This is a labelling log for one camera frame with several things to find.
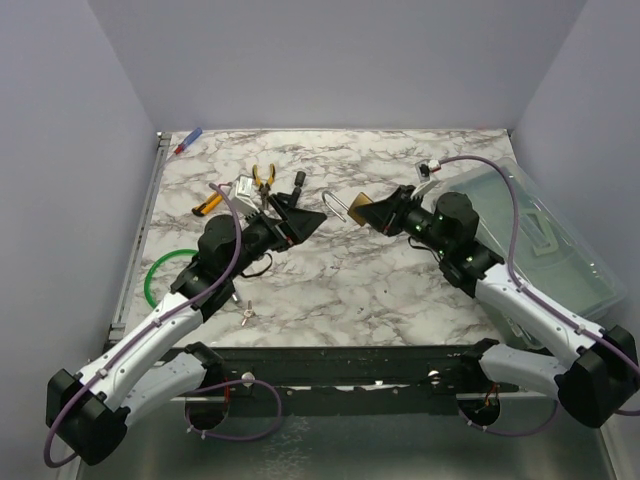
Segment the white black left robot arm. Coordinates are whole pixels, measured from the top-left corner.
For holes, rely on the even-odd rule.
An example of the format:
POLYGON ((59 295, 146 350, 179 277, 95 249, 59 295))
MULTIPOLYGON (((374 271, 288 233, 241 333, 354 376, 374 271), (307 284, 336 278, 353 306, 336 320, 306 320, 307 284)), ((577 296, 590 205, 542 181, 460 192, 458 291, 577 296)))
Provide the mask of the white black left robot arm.
POLYGON ((269 252, 284 252, 305 242, 327 219, 320 211, 269 202, 239 219, 231 199, 229 211, 212 217, 198 239, 197 251, 156 308, 131 332, 79 371, 56 372, 47 383, 44 462, 59 437, 73 458, 96 465, 110 456, 128 428, 171 398, 187 392, 214 393, 222 380, 215 354, 204 345, 186 348, 164 367, 157 361, 178 340, 198 329, 231 299, 233 280, 269 252))

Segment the brass padlock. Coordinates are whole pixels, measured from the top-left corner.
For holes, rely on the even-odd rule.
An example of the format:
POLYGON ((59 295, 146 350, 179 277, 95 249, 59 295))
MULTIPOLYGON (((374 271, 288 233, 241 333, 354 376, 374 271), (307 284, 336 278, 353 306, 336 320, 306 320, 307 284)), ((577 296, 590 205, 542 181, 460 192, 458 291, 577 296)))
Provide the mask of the brass padlock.
POLYGON ((349 216, 359 226, 367 224, 365 218, 357 212, 359 207, 372 203, 372 200, 364 192, 360 192, 349 206, 329 190, 324 190, 321 193, 321 198, 329 211, 343 223, 347 222, 346 217, 349 216))

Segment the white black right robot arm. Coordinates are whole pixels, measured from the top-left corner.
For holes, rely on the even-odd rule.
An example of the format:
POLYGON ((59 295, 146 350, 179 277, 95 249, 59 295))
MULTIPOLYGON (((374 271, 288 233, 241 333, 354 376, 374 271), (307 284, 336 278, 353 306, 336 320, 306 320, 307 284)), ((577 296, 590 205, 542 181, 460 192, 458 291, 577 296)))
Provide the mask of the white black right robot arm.
POLYGON ((491 343, 460 367, 460 379, 480 392, 509 383, 558 401, 578 422, 601 427, 639 391, 635 339, 619 325, 609 329, 566 309, 517 276, 502 256, 476 238, 479 216, 461 193, 441 195, 425 210, 412 186, 381 201, 355 201, 352 218, 391 237, 407 234, 439 253, 444 278, 468 296, 501 311, 531 333, 547 355, 491 343))

